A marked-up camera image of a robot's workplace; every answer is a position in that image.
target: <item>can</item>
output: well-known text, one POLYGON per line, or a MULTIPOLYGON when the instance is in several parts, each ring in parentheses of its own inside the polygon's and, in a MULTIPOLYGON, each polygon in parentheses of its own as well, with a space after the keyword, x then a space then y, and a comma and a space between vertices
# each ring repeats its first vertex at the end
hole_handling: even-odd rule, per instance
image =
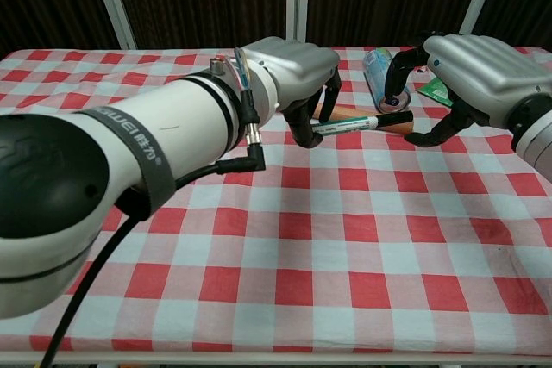
POLYGON ((411 93, 406 85, 399 95, 386 100, 386 75, 391 59, 387 49, 377 47, 369 51, 362 60, 364 77, 370 87, 373 104, 379 112, 387 114, 405 109, 411 101, 411 93))

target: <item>table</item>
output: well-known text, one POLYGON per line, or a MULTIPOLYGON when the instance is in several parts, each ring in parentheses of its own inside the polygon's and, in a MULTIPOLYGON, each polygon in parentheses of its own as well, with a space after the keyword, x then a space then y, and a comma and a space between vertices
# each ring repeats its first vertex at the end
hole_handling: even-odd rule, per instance
MULTIPOLYGON (((339 104, 373 109, 367 49, 336 49, 339 104)), ((552 70, 552 54, 520 50, 552 70)), ((0 62, 0 115, 113 103, 227 52, 15 52, 0 62)), ((420 131, 448 111, 416 93, 411 109, 420 131)), ((313 150, 281 116, 262 133, 265 172, 198 180, 129 235, 62 360, 552 360, 552 185, 507 133, 472 126, 423 149, 362 132, 313 150)), ((111 210, 90 259, 122 219, 111 210)), ((0 359, 37 360, 74 290, 0 321, 0 359)))

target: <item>black cable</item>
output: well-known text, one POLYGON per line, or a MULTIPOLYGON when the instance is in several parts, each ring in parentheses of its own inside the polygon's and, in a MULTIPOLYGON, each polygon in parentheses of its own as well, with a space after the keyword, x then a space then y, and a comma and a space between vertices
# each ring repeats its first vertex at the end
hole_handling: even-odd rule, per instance
POLYGON ((58 324, 58 327, 55 329, 52 340, 50 340, 48 349, 46 350, 44 358, 42 359, 40 368, 50 368, 52 366, 53 359, 55 358, 55 354, 60 348, 61 341, 63 340, 63 337, 65 336, 69 325, 71 325, 71 322, 78 311, 78 307, 83 302, 86 293, 88 293, 88 289, 92 286, 92 283, 96 279, 97 274, 102 270, 102 267, 105 265, 105 262, 107 262, 107 259, 137 223, 137 219, 129 217, 115 231, 115 234, 111 236, 110 240, 103 247, 102 251, 92 262, 90 269, 78 285, 77 291, 73 295, 71 301, 69 302, 69 305, 67 305, 66 311, 61 317, 61 321, 58 324))
POLYGON ((197 179, 208 176, 209 174, 214 174, 215 172, 218 172, 218 165, 216 164, 198 168, 197 170, 194 170, 193 172, 190 172, 176 180, 176 190, 181 189, 192 181, 196 181, 197 179))

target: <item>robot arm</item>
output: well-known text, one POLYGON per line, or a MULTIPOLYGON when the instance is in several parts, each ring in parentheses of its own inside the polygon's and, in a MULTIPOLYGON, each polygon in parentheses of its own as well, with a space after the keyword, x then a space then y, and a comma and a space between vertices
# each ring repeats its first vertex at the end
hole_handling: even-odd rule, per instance
POLYGON ((497 39, 434 35, 395 56, 386 97, 400 93, 419 65, 427 65, 447 85, 453 105, 430 132, 406 135, 409 142, 437 146, 473 123, 508 129, 512 150, 552 182, 552 72, 497 39))
POLYGON ((244 136, 248 156, 213 168, 264 169, 258 127, 276 111, 299 145, 320 142, 311 106, 325 84, 336 96, 338 55, 280 38, 242 51, 240 59, 213 59, 207 71, 107 107, 0 116, 0 319, 40 309, 65 291, 114 204, 146 220, 178 183, 244 136))

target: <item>green packet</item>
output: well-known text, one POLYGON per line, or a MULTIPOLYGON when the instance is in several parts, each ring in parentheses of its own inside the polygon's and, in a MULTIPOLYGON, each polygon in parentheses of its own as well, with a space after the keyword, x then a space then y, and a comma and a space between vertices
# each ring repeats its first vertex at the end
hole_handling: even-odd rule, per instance
POLYGON ((447 107, 452 106, 452 101, 449 100, 447 86, 439 78, 433 78, 427 84, 417 89, 420 94, 423 94, 438 103, 442 103, 447 107))

